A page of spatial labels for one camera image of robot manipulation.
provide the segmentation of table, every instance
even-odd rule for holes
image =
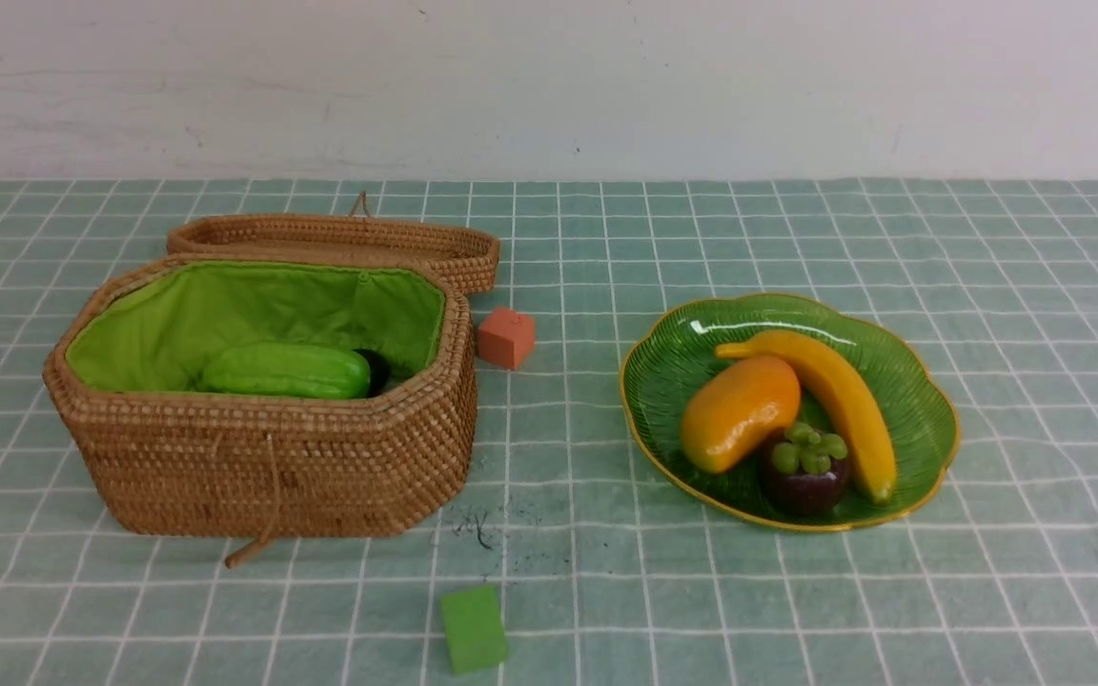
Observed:
[[[91,290],[206,213],[376,213],[502,238],[524,368],[481,364],[470,482],[391,539],[144,538],[104,513],[40,367]],[[797,536],[669,485],[624,352],[666,307],[798,292],[879,322],[964,442],[906,520]],[[437,598],[495,583],[500,670]],[[1098,685],[1098,181],[0,181],[0,683]]]

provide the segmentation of white wall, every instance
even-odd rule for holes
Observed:
[[[0,0],[0,176],[1098,177],[1098,0]]]

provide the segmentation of green cucumber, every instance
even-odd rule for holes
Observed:
[[[363,398],[371,384],[367,359],[354,350],[307,342],[248,342],[220,352],[201,373],[210,394]]]

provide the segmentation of foam block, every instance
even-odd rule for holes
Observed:
[[[457,674],[496,667],[506,660],[506,633],[493,585],[475,586],[439,599],[451,670]]]
[[[536,322],[506,307],[494,307],[477,327],[477,356],[490,364],[516,369],[536,347]]]

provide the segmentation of basket handle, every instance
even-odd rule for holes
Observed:
[[[282,483],[278,479],[278,457],[273,452],[273,436],[266,434],[265,443],[270,449],[270,474],[273,477],[273,504],[270,506],[270,520],[266,522],[260,536],[257,536],[247,546],[240,548],[239,551],[232,552],[232,554],[227,555],[226,560],[223,560],[223,565],[226,565],[227,569],[236,569],[253,555],[265,550],[265,547],[271,542],[270,537],[273,535],[273,527],[278,525],[278,507],[282,504]],[[219,448],[219,440],[214,440],[214,448]]]
[[[354,200],[354,206],[350,207],[350,213],[348,216],[354,216],[358,213],[358,209],[362,207],[362,213],[367,214],[367,218],[371,218],[371,207],[367,207],[367,191],[359,191],[358,198]]]

